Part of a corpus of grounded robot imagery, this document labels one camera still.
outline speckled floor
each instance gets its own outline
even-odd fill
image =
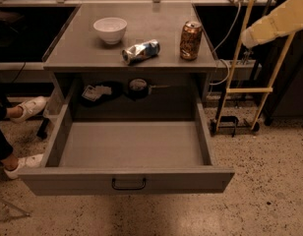
[[[226,111],[250,118],[251,107]],[[208,122],[216,108],[206,108]],[[18,156],[43,152],[39,120],[0,125]],[[260,121],[257,134],[212,137],[219,165],[235,175],[222,194],[37,197],[0,168],[0,235],[303,236],[303,120]]]

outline black pants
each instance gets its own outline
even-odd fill
[[[0,121],[6,116],[6,107],[0,106]],[[13,147],[6,141],[0,129],[0,160],[7,158],[13,152]]]

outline bowl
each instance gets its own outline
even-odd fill
[[[107,44],[116,44],[124,36],[127,22],[119,18],[104,18],[94,22],[93,27]]]

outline soda can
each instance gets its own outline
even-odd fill
[[[122,57],[126,64],[131,64],[135,61],[142,61],[157,55],[160,51],[160,44],[157,40],[135,44],[122,51]]]
[[[180,57],[194,60],[198,57],[202,38],[202,25],[199,22],[188,21],[182,28],[180,41]]]

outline person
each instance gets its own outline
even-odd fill
[[[45,105],[46,99],[39,96],[15,107],[0,106],[0,121],[9,118],[14,123],[22,123],[42,111]],[[13,153],[13,147],[7,142],[0,129],[0,162],[4,165],[4,171],[10,179],[17,179],[21,168],[39,167],[41,160],[42,154],[17,158]]]

